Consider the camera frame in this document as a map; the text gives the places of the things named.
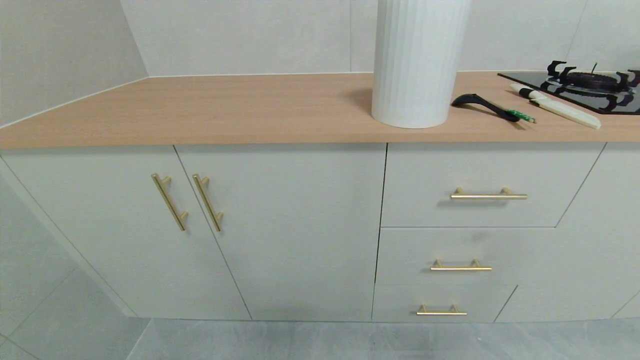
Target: drawer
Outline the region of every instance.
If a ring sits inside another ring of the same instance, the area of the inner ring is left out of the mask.
[[[390,143],[383,227],[554,227],[602,143]],[[508,188],[526,200],[452,200]]]
[[[375,322],[493,322],[515,286],[398,286],[378,285],[373,300]],[[417,315],[452,311],[462,315]]]
[[[572,245],[553,228],[383,228],[376,284],[520,284],[562,274]],[[452,270],[431,270],[439,259]],[[491,271],[462,269],[477,259]]]

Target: tiled floor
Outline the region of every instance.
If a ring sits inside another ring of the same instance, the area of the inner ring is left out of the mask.
[[[640,359],[640,318],[387,324],[152,320],[128,360]]]

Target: drawer handle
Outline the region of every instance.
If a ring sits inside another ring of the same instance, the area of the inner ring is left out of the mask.
[[[175,222],[178,223],[178,227],[180,228],[180,231],[185,231],[186,227],[184,225],[184,222],[187,219],[187,216],[189,215],[189,213],[185,211],[182,214],[178,215],[178,211],[175,209],[175,205],[173,204],[173,201],[171,200],[171,197],[169,197],[169,194],[167,193],[165,188],[166,185],[171,183],[171,177],[167,176],[164,179],[160,179],[160,175],[152,174],[151,178],[154,180],[154,183],[158,187],[158,191],[160,191],[160,194],[162,195],[164,202],[169,208],[169,211],[171,211],[171,214],[173,215]]]
[[[420,309],[415,313],[419,316],[466,316],[467,313],[460,311],[456,304],[453,304],[448,311],[427,311],[427,305],[420,305]]]
[[[204,179],[201,179],[200,175],[193,174],[193,180],[196,182],[196,187],[198,188],[200,197],[204,202],[205,208],[207,208],[207,212],[209,213],[211,220],[213,220],[213,225],[215,225],[216,231],[222,231],[222,226],[220,225],[220,223],[222,223],[222,216],[224,215],[224,213],[222,213],[222,211],[220,211],[219,213],[216,212],[216,210],[213,208],[213,205],[211,204],[211,200],[209,200],[207,190],[205,189],[209,185],[209,177],[207,176]]]
[[[431,271],[491,271],[490,266],[480,265],[478,259],[474,259],[471,262],[471,266],[442,266],[440,259],[436,259],[435,263],[431,266]]]
[[[512,193],[509,188],[504,187],[499,193],[464,193],[462,188],[450,194],[452,200],[527,200],[527,194]]]

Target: gas stove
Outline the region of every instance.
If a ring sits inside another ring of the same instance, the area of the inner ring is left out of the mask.
[[[601,114],[640,115],[640,70],[614,74],[558,70],[566,61],[553,61],[547,72],[503,72],[498,75],[541,90]]]

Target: white tile wall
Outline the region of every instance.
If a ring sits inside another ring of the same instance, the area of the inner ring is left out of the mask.
[[[587,0],[475,0],[460,70],[545,69],[566,58]],[[351,0],[351,70],[373,71],[377,0]]]
[[[640,1],[589,0],[568,60],[580,69],[640,69]]]
[[[349,71],[349,0],[122,0],[151,76]]]
[[[147,72],[118,0],[0,0],[0,126]]]

